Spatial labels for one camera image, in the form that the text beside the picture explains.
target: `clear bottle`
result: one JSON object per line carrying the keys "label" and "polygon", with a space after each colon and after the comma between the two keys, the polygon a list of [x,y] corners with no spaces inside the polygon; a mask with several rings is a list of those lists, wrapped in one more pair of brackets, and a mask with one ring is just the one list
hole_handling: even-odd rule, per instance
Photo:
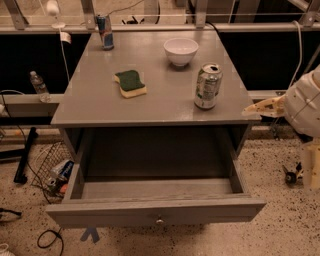
{"label": "clear bottle", "polygon": [[51,97],[48,92],[47,86],[44,83],[42,77],[38,75],[35,71],[30,72],[30,82],[32,83],[34,89],[40,97],[40,101],[42,102],[50,102]]}

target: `white bowl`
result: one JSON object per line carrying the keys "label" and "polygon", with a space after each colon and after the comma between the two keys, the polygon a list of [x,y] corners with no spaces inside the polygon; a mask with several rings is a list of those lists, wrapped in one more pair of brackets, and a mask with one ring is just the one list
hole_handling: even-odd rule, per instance
{"label": "white bowl", "polygon": [[198,43],[189,38],[169,39],[163,47],[168,59],[175,66],[187,65],[199,49]]}

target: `drawer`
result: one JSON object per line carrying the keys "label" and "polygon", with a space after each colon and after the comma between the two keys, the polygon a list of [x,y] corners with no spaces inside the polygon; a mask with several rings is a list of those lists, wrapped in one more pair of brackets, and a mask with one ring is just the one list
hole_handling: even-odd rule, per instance
{"label": "drawer", "polygon": [[47,213],[64,228],[252,220],[252,198],[223,126],[86,128],[68,190]]}

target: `table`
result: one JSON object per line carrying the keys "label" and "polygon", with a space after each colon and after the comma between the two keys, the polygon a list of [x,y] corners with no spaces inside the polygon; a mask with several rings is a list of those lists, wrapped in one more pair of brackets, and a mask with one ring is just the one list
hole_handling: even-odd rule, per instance
{"label": "table", "polygon": [[[187,37],[199,50],[184,68],[163,44]],[[237,157],[259,116],[214,30],[118,31],[103,51],[92,34],[52,120],[75,158],[67,193],[47,213],[65,228],[250,221],[252,198]],[[221,65],[217,105],[193,103],[202,64]],[[147,94],[125,99],[113,75],[134,69]]]}

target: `green sponge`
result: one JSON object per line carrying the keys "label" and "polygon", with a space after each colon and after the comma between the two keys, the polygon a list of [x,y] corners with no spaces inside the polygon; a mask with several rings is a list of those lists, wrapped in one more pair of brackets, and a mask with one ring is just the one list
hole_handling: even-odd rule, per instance
{"label": "green sponge", "polygon": [[139,73],[136,70],[118,72],[114,75],[114,79],[120,84],[120,92],[125,98],[147,93],[147,88],[141,83]]}

